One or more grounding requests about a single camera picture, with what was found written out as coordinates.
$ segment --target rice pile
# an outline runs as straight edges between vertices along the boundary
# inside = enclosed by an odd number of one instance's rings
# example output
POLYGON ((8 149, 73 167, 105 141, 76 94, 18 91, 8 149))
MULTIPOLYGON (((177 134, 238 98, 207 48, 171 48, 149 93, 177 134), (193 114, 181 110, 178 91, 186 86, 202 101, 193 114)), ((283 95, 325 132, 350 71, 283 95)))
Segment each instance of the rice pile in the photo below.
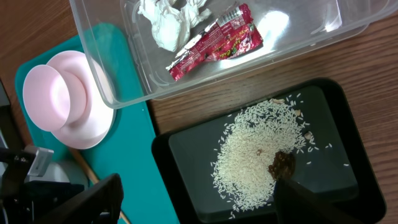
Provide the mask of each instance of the rice pile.
POLYGON ((266 205, 275 187, 268 172, 275 154, 299 151, 306 145, 302 133, 305 124, 296 122, 293 105, 284 100, 263 101, 240 112, 234 123, 225 125, 226 137, 221 137, 211 176, 214 188, 218 188, 221 198, 228 197, 233 210, 254 210, 266 205))

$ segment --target white cup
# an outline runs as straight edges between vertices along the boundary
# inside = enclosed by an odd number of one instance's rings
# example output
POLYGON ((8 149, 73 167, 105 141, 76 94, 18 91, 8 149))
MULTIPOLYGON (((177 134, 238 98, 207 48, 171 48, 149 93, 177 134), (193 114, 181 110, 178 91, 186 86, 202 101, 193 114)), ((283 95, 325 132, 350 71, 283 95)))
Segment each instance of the white cup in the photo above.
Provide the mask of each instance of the white cup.
POLYGON ((29 71, 22 92, 29 118, 44 131, 56 131, 73 123, 86 108, 86 91, 81 81, 48 65, 29 71))

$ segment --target crumpled red packet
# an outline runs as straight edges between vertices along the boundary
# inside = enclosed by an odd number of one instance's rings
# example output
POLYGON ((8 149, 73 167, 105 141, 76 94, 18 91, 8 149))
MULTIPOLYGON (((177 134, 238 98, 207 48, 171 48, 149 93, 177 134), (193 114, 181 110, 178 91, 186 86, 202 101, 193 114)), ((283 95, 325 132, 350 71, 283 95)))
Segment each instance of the crumpled red packet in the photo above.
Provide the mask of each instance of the crumpled red packet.
POLYGON ((177 81, 202 62, 234 58, 255 49, 262 37, 252 22, 248 5, 240 5, 194 37, 166 69, 177 81))

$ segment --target wooden stick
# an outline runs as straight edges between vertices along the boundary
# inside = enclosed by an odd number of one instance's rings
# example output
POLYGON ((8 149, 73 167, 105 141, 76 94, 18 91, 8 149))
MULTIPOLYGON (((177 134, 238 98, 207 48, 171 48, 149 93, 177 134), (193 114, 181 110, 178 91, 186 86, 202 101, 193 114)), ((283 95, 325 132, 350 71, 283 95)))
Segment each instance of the wooden stick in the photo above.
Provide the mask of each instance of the wooden stick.
MULTIPOLYGON (((98 183, 100 180, 97 178, 91 167, 87 164, 83 156, 81 156, 80 152, 78 152, 76 149, 69 148, 70 153, 72 156, 75 158, 83 172, 87 175, 87 177, 92 181, 93 184, 98 183)), ((126 222, 127 224, 131 224, 130 221, 127 219, 127 216, 123 213, 123 211, 120 211, 120 216, 126 222)))

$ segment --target teal tray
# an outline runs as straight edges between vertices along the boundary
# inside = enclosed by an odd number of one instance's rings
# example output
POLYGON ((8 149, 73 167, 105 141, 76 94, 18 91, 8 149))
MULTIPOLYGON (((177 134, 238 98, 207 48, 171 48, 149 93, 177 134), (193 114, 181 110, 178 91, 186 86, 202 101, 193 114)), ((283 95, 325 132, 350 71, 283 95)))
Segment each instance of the teal tray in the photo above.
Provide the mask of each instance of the teal tray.
MULTIPOLYGON (((135 88, 123 86, 122 91, 135 91, 126 93, 129 95, 142 94, 141 89, 137 88, 140 83, 121 31, 111 24, 99 24, 93 29, 93 33, 101 55, 118 55, 103 59, 108 65, 107 70, 117 71, 119 81, 126 78, 135 79, 135 88), (118 63, 113 63, 112 58, 118 58, 118 63)), ((70 159, 72 156, 65 145, 51 133, 40 130, 30 120, 23 104, 22 88, 30 69, 46 64, 55 54, 65 50, 83 52, 79 36, 24 63, 19 67, 15 78, 17 97, 33 143, 39 147, 53 149, 55 161, 70 159)), ((117 110, 113 127, 105 139, 94 148, 82 151, 82 154, 98 178, 103 179, 112 173, 121 176, 124 189, 122 210, 131 223, 175 224, 178 223, 177 216, 150 151, 154 138, 155 132, 147 105, 138 103, 117 110)))

